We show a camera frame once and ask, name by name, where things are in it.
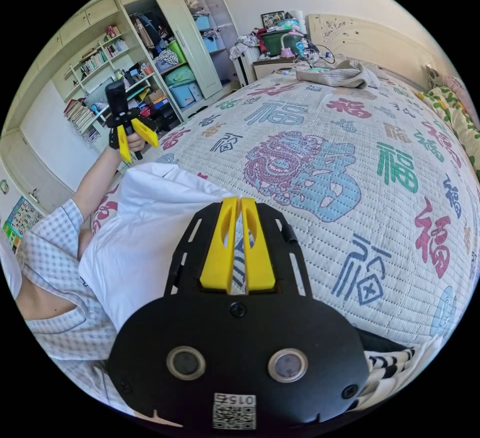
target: door handle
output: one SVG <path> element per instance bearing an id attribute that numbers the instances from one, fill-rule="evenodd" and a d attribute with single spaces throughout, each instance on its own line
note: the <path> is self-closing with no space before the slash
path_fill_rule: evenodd
<path id="1" fill-rule="evenodd" d="M 36 197 L 36 194 L 37 194 L 37 189 L 35 188 L 34 190 L 32 190 L 30 193 L 29 193 L 29 196 L 32 200 L 34 200 L 36 203 L 40 203 L 39 202 L 39 199 Z"/>
<path id="2" fill-rule="evenodd" d="M 179 30 L 175 30 L 175 35 L 178 37 L 178 39 L 180 40 L 180 43 L 182 45 L 182 47 L 185 47 L 185 44 L 184 44 L 184 40 L 182 39 L 182 36 L 180 35 L 180 31 Z"/>

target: green bag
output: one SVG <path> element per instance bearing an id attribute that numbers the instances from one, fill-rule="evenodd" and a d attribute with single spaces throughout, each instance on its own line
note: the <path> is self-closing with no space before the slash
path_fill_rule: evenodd
<path id="1" fill-rule="evenodd" d="M 165 76 L 165 83 L 169 88 L 179 87 L 192 82 L 195 82 L 195 75 L 188 65 L 178 67 Z"/>

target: screw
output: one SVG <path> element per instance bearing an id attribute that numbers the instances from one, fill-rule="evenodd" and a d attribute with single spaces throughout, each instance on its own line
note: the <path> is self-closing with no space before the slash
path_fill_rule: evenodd
<path id="1" fill-rule="evenodd" d="M 359 390 L 358 385 L 348 385 L 341 393 L 341 397 L 344 400 L 349 400 L 354 397 L 357 391 Z"/>
<path id="2" fill-rule="evenodd" d="M 235 318 L 241 318 L 247 313 L 247 307 L 243 303 L 232 303 L 230 306 L 230 313 Z"/>
<path id="3" fill-rule="evenodd" d="M 120 389 L 125 395 L 129 395 L 132 392 L 132 389 L 130 388 L 130 385 L 126 382 L 121 382 L 120 383 Z"/>

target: gray towel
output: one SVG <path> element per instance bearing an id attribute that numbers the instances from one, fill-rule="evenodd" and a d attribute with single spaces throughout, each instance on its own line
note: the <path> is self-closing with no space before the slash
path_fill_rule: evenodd
<path id="1" fill-rule="evenodd" d="M 369 67 L 358 60 L 343 60 L 338 65 L 319 61 L 315 65 L 321 68 L 331 68 L 331 70 L 297 70 L 297 79 L 329 87 L 378 88 L 380 86 L 379 78 L 374 71 L 374 68 L 377 67 Z"/>

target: picture frame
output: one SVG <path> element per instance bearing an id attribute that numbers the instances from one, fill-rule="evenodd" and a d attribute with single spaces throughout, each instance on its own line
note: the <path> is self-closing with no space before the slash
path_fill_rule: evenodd
<path id="1" fill-rule="evenodd" d="M 261 22 L 264 28 L 274 27 L 280 20 L 284 20 L 285 11 L 268 12 L 261 14 Z"/>

